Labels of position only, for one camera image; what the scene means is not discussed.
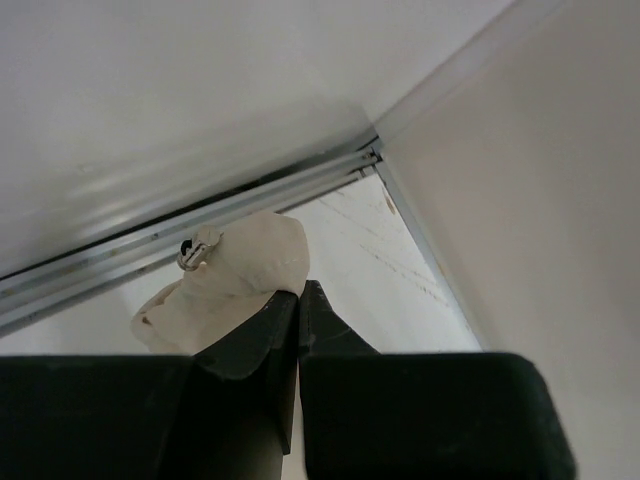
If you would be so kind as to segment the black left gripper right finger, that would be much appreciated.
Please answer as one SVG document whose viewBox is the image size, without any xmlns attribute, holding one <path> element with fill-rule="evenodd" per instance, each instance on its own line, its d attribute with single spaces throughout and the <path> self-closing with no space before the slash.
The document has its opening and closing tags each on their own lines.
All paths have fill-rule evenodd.
<svg viewBox="0 0 640 480">
<path fill-rule="evenodd" d="M 306 355 L 378 355 L 333 309 L 321 284 L 305 284 L 299 306 L 298 353 Z"/>
</svg>

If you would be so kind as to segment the beige trousers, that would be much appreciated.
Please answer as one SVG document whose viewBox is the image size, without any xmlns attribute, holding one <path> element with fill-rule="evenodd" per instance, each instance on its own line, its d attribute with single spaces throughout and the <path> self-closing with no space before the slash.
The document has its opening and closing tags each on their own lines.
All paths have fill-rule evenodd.
<svg viewBox="0 0 640 480">
<path fill-rule="evenodd" d="M 204 225 L 191 241 L 205 249 L 198 264 L 131 320 L 133 335 L 152 353 L 196 354 L 258 313 L 274 293 L 303 293 L 310 254 L 295 218 L 261 211 L 222 230 Z"/>
</svg>

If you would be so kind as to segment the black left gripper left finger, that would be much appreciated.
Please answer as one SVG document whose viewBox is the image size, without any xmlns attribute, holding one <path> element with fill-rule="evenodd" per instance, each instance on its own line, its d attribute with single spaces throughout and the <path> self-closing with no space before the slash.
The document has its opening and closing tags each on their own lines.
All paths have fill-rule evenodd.
<svg viewBox="0 0 640 480">
<path fill-rule="evenodd" d="M 284 454 L 291 452 L 299 300 L 277 292 L 258 313 L 195 356 L 217 422 L 266 416 Z"/>
</svg>

